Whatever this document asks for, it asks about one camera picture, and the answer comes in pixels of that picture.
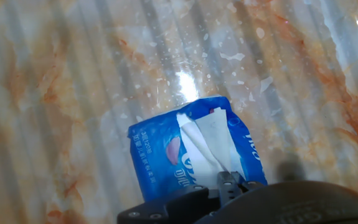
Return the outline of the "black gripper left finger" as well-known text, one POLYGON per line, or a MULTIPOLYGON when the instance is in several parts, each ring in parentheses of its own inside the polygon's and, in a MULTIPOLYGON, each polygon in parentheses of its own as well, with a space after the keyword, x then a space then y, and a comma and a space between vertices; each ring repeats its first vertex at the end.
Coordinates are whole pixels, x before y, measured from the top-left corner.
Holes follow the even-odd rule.
POLYGON ((119 213, 118 224, 195 223, 211 217, 241 194, 238 172, 219 172, 217 188, 188 185, 119 213))

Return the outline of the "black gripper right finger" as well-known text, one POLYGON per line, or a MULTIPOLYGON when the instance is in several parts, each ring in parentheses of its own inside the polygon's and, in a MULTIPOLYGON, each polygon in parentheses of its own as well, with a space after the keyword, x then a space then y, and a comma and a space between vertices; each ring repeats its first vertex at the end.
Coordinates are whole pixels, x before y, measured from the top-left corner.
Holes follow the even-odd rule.
POLYGON ((238 172, 231 172, 231 175, 241 191, 250 191, 263 187, 263 184, 260 182, 245 180, 238 172))

